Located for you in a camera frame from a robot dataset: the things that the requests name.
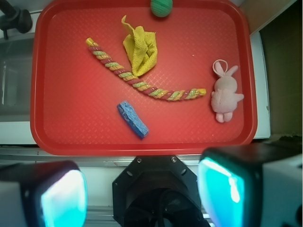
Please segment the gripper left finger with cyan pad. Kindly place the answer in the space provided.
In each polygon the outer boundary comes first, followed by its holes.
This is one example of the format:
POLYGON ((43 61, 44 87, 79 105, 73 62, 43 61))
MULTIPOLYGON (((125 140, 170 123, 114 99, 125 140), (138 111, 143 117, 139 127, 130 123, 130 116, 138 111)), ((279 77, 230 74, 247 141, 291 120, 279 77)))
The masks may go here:
POLYGON ((2 227, 82 227, 88 205, 86 179, 72 161, 2 166, 2 227))

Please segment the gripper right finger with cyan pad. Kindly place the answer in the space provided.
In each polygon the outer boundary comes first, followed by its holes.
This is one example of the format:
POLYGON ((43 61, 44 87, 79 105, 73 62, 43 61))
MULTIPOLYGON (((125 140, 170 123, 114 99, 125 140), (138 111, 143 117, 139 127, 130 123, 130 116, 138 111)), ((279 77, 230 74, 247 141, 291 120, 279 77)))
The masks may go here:
POLYGON ((300 227, 302 166, 301 144, 208 148, 197 171, 202 205, 217 227, 300 227))

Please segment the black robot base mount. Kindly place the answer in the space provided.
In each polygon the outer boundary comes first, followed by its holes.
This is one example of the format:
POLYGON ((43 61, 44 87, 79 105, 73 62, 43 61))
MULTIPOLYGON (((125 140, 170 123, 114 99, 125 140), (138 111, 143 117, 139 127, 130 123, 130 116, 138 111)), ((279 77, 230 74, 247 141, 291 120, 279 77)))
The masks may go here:
POLYGON ((113 181, 113 218, 122 227, 208 227, 197 175, 176 156, 136 157, 113 181))

